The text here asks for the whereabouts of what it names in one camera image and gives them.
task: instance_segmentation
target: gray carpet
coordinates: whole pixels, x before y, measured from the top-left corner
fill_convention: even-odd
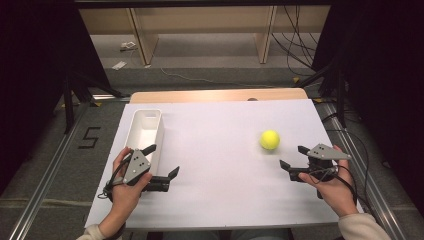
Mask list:
[[[190,90],[190,89],[231,89],[261,88],[258,85],[291,87],[295,76],[288,69],[164,69],[167,73],[180,74],[190,79],[168,76],[161,69],[106,69],[114,89],[124,93],[137,91]],[[295,69],[308,74],[305,69]],[[317,86],[307,88],[310,96],[316,96]],[[103,93],[96,88],[94,94]],[[326,117],[325,105],[316,105],[321,118]],[[27,239],[75,239],[83,232],[85,219],[90,210],[97,185],[101,178],[125,102],[103,102],[99,107],[89,107],[79,123],[75,137],[51,185],[47,196],[28,232]],[[26,161],[0,198],[0,239],[7,239],[21,211],[32,196],[45,169],[52,159],[63,137],[65,113],[58,104],[56,116],[45,129],[39,144],[33,151],[32,159]],[[407,239],[422,239],[424,221],[415,209],[392,171],[382,166],[384,161],[372,136],[361,124],[356,113],[346,113],[348,130],[355,134],[355,144],[361,155],[365,149],[370,159],[370,174],[377,182],[385,199],[395,212]],[[324,123],[331,129],[329,120]],[[84,140],[84,136],[97,138],[94,147],[88,148],[94,140]],[[330,139],[340,144],[337,134],[329,132]],[[363,186],[359,184],[360,194]],[[296,240],[334,239],[340,236],[336,224],[293,229]],[[124,239],[143,239],[145,233],[126,232]]]

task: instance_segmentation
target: yellow ball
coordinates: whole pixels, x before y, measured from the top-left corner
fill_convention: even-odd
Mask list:
[[[273,150],[280,144],[280,136],[274,130],[267,130],[262,133],[261,140],[259,141],[261,146],[268,150]]]

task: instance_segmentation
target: human hand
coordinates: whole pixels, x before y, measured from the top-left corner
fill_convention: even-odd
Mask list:
[[[116,159],[113,161],[114,172],[121,161],[126,155],[130,153],[131,149],[125,147]],[[125,175],[126,167],[116,174],[116,178],[123,177]],[[99,224],[100,232],[107,238],[113,236],[119,228],[125,223],[132,211],[138,204],[140,194],[144,187],[150,182],[152,174],[145,173],[134,186],[127,184],[116,185],[112,189],[113,204],[109,214]]]
[[[334,146],[334,149],[341,151],[338,146]],[[339,160],[337,163],[341,166],[338,168],[338,176],[352,185],[352,177],[346,170],[349,169],[348,161]],[[320,182],[318,179],[307,173],[300,173],[299,178],[315,187],[321,193],[324,201],[339,217],[358,213],[358,209],[356,209],[356,205],[353,202],[352,192],[340,180],[334,178],[328,182]]]

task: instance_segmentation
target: white container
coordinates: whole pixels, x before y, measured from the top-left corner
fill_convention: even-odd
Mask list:
[[[162,113],[157,109],[142,109],[134,113],[125,146],[143,150],[156,144],[156,150],[147,155],[150,161],[150,173],[157,175],[160,152],[164,135]]]

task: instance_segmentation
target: white tabletop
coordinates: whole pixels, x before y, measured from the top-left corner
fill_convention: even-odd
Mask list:
[[[158,174],[180,166],[169,192],[143,193],[127,228],[144,230],[295,227],[337,222],[305,183],[291,182],[279,159],[307,167],[297,151],[331,142],[311,100],[127,104],[97,194],[111,176],[138,109],[162,111],[165,134]],[[278,149],[259,145],[263,131],[279,132]],[[109,212],[95,196],[86,226]]]

